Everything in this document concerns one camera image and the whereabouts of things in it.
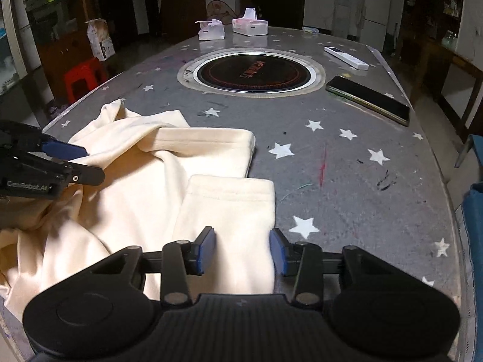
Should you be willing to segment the cream white garment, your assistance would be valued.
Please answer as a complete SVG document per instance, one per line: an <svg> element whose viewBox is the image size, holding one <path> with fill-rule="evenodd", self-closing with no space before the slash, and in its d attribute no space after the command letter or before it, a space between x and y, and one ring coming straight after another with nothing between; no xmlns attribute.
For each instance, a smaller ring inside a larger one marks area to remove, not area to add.
<svg viewBox="0 0 483 362"><path fill-rule="evenodd" d="M163 249L216 233L206 273L192 294L265 294L274 286L269 232L272 181L251 179L252 132L192 128L181 112L141 116L115 100L71 142L100 167L100 186L67 186L60 198L1 203L1 296L21 317L43 290L130 245Z"/></svg>

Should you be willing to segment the red plastic stool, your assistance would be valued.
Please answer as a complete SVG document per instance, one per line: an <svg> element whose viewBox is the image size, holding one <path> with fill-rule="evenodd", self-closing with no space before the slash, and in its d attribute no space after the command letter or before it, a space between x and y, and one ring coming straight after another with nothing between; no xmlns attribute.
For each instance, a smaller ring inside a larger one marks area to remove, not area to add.
<svg viewBox="0 0 483 362"><path fill-rule="evenodd" d="M69 104L73 105L107 79L107 72L98 58L93 57L77 64L63 75Z"/></svg>

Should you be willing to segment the dark shelving unit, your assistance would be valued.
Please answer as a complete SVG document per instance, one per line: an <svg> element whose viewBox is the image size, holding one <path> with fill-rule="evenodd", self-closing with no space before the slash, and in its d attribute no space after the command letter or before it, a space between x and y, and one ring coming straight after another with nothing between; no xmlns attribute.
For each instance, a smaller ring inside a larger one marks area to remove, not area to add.
<svg viewBox="0 0 483 362"><path fill-rule="evenodd" d="M21 0L53 96L67 102L65 74L92 58L83 0Z"/></svg>

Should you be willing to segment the black smartphone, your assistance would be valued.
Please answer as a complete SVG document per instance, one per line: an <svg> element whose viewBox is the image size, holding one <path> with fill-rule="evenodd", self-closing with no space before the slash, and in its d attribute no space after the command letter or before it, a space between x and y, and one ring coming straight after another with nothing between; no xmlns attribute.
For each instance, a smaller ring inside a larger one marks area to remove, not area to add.
<svg viewBox="0 0 483 362"><path fill-rule="evenodd" d="M348 78L336 76L326 84L326 89L328 92L354 101L360 106L377 112L401 125L406 127L409 125L409 106L369 87L351 81Z"/></svg>

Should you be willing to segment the round black induction cooktop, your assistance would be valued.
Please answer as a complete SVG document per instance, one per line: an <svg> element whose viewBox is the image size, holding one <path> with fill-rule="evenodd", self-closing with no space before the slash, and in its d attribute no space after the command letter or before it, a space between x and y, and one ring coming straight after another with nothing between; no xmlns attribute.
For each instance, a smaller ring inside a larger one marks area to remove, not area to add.
<svg viewBox="0 0 483 362"><path fill-rule="evenodd" d="M242 47L199 56L177 74L180 84L198 92L254 99L310 94L321 89L326 78L323 66L308 56Z"/></svg>

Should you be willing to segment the pink tissue box left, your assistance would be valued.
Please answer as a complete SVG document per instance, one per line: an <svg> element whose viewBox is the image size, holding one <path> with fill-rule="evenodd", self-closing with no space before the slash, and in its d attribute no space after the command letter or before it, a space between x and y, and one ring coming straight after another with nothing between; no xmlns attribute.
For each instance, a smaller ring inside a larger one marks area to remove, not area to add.
<svg viewBox="0 0 483 362"><path fill-rule="evenodd" d="M200 25L198 39L200 41L215 41L225 39L223 22L218 19L210 21L197 21Z"/></svg>

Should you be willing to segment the pink tissue box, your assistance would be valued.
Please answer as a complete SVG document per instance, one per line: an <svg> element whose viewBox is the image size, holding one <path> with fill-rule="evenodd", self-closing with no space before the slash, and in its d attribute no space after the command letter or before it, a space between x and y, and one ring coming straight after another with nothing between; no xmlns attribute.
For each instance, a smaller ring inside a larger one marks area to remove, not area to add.
<svg viewBox="0 0 483 362"><path fill-rule="evenodd" d="M200 25L198 39L200 41L215 41L225 39L223 22L218 19L210 21L197 21Z"/></svg>
<svg viewBox="0 0 483 362"><path fill-rule="evenodd" d="M268 22L257 18L255 8L246 8L243 17L232 20L232 32L248 37L267 35Z"/></svg>

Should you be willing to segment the white remote control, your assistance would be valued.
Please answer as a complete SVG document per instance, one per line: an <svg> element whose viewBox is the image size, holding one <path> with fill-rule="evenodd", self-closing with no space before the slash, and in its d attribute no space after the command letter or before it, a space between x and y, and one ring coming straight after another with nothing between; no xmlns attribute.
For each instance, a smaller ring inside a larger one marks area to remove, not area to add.
<svg viewBox="0 0 483 362"><path fill-rule="evenodd" d="M354 69L367 71L369 64L336 47L324 47L324 51Z"/></svg>

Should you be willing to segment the blue sofa cushion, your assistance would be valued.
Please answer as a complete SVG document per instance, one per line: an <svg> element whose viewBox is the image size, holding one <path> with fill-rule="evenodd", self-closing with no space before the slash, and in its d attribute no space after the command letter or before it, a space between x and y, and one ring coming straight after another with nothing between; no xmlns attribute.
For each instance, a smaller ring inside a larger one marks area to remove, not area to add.
<svg viewBox="0 0 483 362"><path fill-rule="evenodd" d="M471 134L448 184L462 269L458 361L482 360L482 137Z"/></svg>

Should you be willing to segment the floral patterned fan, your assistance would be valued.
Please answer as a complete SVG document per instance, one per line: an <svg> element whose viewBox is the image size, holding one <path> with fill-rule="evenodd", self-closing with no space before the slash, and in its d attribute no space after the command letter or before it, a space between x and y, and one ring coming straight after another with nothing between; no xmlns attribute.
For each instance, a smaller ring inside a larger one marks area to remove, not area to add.
<svg viewBox="0 0 483 362"><path fill-rule="evenodd" d="M224 25L232 23L238 17L237 13L224 1L212 0L206 6L207 20L218 20Z"/></svg>

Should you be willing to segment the small clear plastic box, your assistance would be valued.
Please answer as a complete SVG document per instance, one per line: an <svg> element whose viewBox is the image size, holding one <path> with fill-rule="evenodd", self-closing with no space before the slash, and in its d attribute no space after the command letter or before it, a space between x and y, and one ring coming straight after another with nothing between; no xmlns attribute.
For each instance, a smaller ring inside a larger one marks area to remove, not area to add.
<svg viewBox="0 0 483 362"><path fill-rule="evenodd" d="M305 33L310 33L310 34L319 34L319 30L317 28L313 28L313 27L306 27L304 26L302 28L302 30L305 32Z"/></svg>

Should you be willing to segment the dark wooden side table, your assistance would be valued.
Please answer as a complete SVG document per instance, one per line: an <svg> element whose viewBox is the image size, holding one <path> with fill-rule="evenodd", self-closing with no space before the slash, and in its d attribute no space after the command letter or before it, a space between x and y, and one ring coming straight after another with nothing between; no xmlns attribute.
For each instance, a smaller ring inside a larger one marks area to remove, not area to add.
<svg viewBox="0 0 483 362"><path fill-rule="evenodd" d="M396 55L415 47L412 105L431 97L453 125L462 141L482 134L482 69L467 58L430 39L409 32L399 36Z"/></svg>

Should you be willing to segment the pink tissue box right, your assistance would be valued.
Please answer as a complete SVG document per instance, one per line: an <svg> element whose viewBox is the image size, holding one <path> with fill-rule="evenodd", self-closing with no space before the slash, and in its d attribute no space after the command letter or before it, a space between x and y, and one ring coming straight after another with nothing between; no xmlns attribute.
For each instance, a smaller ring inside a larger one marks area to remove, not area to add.
<svg viewBox="0 0 483 362"><path fill-rule="evenodd" d="M243 17L232 20L232 32L248 37L267 35L268 22L257 18L255 8L246 8Z"/></svg>

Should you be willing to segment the water dispenser with bottle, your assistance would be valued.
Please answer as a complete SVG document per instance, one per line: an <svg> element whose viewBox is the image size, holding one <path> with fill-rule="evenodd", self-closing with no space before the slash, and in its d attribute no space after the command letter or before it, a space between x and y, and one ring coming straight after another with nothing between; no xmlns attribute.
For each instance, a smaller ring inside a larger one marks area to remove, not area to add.
<svg viewBox="0 0 483 362"><path fill-rule="evenodd" d="M332 17L332 34L346 39L350 30L350 0L335 0Z"/></svg>

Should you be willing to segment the white refrigerator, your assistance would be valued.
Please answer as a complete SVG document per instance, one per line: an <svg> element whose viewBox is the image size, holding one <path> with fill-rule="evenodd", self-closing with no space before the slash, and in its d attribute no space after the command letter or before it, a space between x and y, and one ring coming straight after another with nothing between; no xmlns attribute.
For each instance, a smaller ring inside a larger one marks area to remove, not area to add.
<svg viewBox="0 0 483 362"><path fill-rule="evenodd" d="M382 51L388 27L391 0L363 0L360 42Z"/></svg>

